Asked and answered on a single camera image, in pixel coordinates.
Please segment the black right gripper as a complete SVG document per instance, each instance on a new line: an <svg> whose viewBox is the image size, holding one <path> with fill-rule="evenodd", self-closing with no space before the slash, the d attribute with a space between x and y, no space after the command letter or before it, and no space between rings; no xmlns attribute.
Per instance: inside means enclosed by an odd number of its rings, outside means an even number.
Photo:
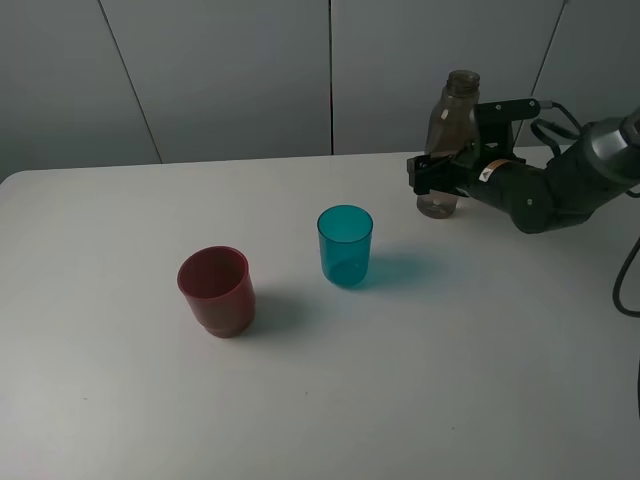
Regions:
<svg viewBox="0 0 640 480"><path fill-rule="evenodd" d="M423 153L407 160L407 173L413 175L413 192L469 197L470 188L488 183L499 167L523 163L514 154L513 124L534 119L539 113L540 103L533 98L476 104L471 115L474 136L458 153Z"/></svg>

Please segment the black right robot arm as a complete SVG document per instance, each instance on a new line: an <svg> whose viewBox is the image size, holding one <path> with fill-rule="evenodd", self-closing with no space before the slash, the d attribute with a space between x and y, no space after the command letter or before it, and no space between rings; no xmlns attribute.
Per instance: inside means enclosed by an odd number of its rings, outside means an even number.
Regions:
<svg viewBox="0 0 640 480"><path fill-rule="evenodd" d="M509 215L526 234L584 223L600 207L639 184L639 113L578 125L568 131L540 118L553 101L534 98L481 103L474 107L476 137L461 150L407 162L417 195L433 190L470 197ZM543 168L514 152L512 124L528 120L553 156ZM571 139L560 149L544 132Z"/></svg>

